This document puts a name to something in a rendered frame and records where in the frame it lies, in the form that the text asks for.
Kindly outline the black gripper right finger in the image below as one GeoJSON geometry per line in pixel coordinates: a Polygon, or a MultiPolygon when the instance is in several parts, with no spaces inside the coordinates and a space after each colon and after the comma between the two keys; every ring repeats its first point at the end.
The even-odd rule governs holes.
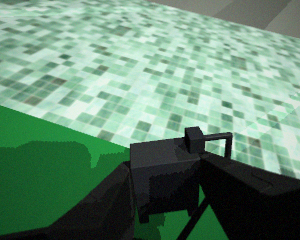
{"type": "Polygon", "coordinates": [[[300,240],[300,180],[208,151],[200,186],[229,240],[300,240]]]}

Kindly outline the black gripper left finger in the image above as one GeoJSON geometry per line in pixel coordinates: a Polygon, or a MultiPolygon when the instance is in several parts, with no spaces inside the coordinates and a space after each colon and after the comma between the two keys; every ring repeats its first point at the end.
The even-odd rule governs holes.
{"type": "Polygon", "coordinates": [[[130,161],[124,161],[49,227],[2,234],[0,240],[134,240],[135,212],[130,161]]]}

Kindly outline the green circuit board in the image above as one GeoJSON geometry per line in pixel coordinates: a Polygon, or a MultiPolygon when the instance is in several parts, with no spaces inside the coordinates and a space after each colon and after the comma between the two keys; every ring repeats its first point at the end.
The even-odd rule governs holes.
{"type": "MultiPolygon", "coordinates": [[[[49,227],[122,162],[130,148],[0,105],[0,235],[49,227]]],[[[134,240],[176,240],[187,210],[149,215],[134,240]]],[[[229,240],[210,204],[186,240],[229,240]]]]}

